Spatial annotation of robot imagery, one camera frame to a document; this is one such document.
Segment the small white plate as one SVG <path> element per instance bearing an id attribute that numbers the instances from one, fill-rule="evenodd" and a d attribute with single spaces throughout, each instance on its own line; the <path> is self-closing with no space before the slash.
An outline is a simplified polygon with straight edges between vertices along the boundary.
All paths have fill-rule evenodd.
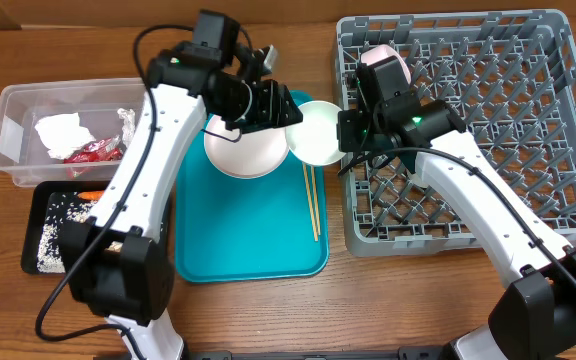
<path id="1" fill-rule="evenodd" d="M 309 101 L 298 106 L 303 121 L 288 126 L 286 141 L 292 154 L 312 166 L 327 166 L 340 161 L 345 152 L 337 139 L 338 113 L 341 109 L 326 101 Z"/>

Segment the large white plate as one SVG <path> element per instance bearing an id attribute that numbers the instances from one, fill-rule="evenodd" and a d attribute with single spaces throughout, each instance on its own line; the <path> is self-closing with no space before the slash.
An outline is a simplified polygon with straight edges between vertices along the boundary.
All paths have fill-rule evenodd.
<path id="1" fill-rule="evenodd" d="M 208 159 L 231 177 L 252 179 L 265 176 L 277 169 L 288 155 L 283 128 L 247 133 L 238 142 L 229 142 L 239 135 L 239 130 L 227 130 L 225 122 L 216 115 L 208 120 L 204 132 Z"/>

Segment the white bowl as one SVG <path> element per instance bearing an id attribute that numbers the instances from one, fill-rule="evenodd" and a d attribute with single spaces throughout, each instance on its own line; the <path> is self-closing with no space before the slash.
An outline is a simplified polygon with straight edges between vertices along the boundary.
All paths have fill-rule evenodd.
<path id="1" fill-rule="evenodd" d="M 411 83 L 411 74 L 403 57 L 389 45 L 379 45 L 368 50 L 360 56 L 360 62 L 365 65 L 372 65 L 389 57 L 395 57 L 401 65 L 402 71 L 408 84 Z"/>

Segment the orange carrot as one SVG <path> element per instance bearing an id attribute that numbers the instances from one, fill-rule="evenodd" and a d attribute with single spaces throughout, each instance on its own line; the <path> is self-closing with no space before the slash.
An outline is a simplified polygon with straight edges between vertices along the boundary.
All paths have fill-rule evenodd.
<path id="1" fill-rule="evenodd" d="M 99 201 L 104 194 L 104 190 L 79 192 L 77 197 L 86 201 Z"/>

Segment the white rice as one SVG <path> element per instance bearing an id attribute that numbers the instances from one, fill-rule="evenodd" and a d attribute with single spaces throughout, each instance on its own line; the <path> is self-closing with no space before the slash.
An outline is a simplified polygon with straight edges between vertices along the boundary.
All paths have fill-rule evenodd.
<path id="1" fill-rule="evenodd" d="M 77 197 L 79 192 L 54 192 L 48 198 L 41 238 L 37 252 L 37 271 L 44 274 L 61 274 L 65 268 L 57 243 L 66 222 L 84 222 L 97 201 Z"/>

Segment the white cup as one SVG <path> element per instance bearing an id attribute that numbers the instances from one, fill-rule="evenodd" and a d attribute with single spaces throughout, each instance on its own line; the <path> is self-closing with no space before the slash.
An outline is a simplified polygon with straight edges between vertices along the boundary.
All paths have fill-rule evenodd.
<path id="1" fill-rule="evenodd" d="M 424 182 L 417 173 L 413 173 L 413 172 L 410 172 L 409 170 L 407 170 L 407 177 L 408 177 L 408 180 L 417 187 L 420 187 L 423 189 L 426 189 L 429 187 L 429 185 L 426 182 Z"/>

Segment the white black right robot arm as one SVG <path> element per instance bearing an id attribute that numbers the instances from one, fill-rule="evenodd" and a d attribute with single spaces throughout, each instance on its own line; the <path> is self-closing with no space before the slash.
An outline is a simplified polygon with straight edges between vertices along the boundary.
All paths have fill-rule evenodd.
<path id="1" fill-rule="evenodd" d="M 397 53 L 362 55 L 358 105 L 340 113 L 339 148 L 351 166 L 400 159 L 481 243 L 505 292 L 485 325 L 434 359 L 555 359 L 576 346 L 576 249 L 546 225 L 485 159 L 443 100 L 422 104 Z"/>

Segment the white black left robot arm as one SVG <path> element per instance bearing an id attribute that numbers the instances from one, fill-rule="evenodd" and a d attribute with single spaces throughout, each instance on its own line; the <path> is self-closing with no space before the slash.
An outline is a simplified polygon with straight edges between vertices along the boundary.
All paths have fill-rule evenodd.
<path id="1" fill-rule="evenodd" d="M 248 134 L 300 123 L 288 88 L 275 81 L 273 46 L 256 48 L 225 14 L 203 10 L 191 39 L 137 70 L 145 89 L 135 135 L 87 219 L 58 237 L 60 289 L 103 318 L 132 359 L 185 359 L 167 306 L 175 270 L 161 222 L 182 161 L 210 115 Z"/>

